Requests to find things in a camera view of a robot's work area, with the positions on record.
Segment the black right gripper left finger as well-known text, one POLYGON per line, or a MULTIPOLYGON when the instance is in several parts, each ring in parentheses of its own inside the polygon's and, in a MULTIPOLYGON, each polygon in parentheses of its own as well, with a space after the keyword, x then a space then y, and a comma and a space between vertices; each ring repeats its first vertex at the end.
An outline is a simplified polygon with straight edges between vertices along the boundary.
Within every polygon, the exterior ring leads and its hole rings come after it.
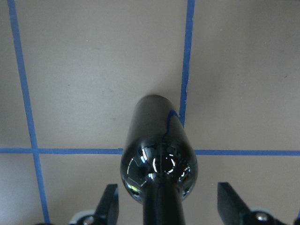
POLYGON ((94 212, 94 225, 116 225, 119 216, 119 192, 117 184, 106 186, 94 212))

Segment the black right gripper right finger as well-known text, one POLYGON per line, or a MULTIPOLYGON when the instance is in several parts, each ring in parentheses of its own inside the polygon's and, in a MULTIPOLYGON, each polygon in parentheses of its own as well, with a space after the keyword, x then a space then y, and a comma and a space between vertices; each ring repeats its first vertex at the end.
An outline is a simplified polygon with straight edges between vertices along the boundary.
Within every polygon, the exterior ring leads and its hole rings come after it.
POLYGON ((217 185, 217 211, 224 225, 243 225, 249 207, 228 182, 217 185))

